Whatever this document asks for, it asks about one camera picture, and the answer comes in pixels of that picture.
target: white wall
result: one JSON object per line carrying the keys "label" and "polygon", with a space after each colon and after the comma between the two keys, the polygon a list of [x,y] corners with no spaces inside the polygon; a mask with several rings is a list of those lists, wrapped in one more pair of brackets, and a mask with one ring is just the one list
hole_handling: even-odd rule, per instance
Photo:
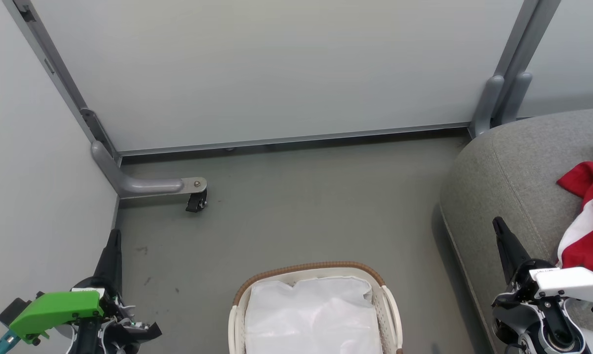
{"label": "white wall", "polygon": [[593,0],[562,0],[527,71],[519,117],[593,108]]}
{"label": "white wall", "polygon": [[[0,2],[0,312],[92,275],[117,195],[89,141]],[[0,324],[0,336],[6,332]],[[18,353],[64,353],[51,331]]]}
{"label": "white wall", "polygon": [[522,0],[33,0],[117,150],[466,123]]}

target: green plastic part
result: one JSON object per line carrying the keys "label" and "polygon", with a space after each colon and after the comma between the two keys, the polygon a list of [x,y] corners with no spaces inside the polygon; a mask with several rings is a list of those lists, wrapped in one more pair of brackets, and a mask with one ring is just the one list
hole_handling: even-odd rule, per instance
{"label": "green plastic part", "polygon": [[32,344],[38,336],[49,338],[45,331],[75,321],[75,316],[89,318],[103,313],[97,291],[51,292],[28,305],[9,328],[25,343]]}

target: gray ottoman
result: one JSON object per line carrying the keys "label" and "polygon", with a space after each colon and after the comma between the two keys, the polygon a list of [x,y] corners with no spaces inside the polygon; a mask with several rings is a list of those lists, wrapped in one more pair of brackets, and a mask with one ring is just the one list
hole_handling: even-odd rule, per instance
{"label": "gray ottoman", "polygon": [[[491,304],[506,284],[492,219],[501,216],[530,256],[555,262],[559,241],[581,199],[556,182],[593,161],[593,110],[535,117],[490,130],[460,154],[441,191],[441,211],[495,352]],[[572,309],[593,331],[593,314]]]}

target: laundry basket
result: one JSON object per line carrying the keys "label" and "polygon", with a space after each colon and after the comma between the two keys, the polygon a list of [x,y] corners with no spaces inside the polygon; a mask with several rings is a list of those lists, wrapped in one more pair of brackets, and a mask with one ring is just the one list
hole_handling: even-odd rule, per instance
{"label": "laundry basket", "polygon": [[373,305],[377,312],[380,340],[384,354],[403,354],[402,321],[393,294],[384,279],[371,267],[358,262],[321,262],[283,267],[259,273],[247,280],[237,291],[229,314],[229,354],[245,354],[244,317],[251,296],[251,286],[259,282],[279,280],[294,285],[299,280],[328,276],[355,276],[366,280],[373,288]]}

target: gray floor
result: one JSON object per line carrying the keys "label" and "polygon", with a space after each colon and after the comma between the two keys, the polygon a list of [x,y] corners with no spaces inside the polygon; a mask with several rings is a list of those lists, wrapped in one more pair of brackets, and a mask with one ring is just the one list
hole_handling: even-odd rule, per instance
{"label": "gray floor", "polygon": [[142,352],[227,354],[232,298],[247,278],[353,260],[393,292],[405,353],[489,353],[435,209],[464,143],[449,136],[275,146],[128,164],[136,177],[209,181],[202,213],[182,204],[119,211],[126,302],[164,332]]}

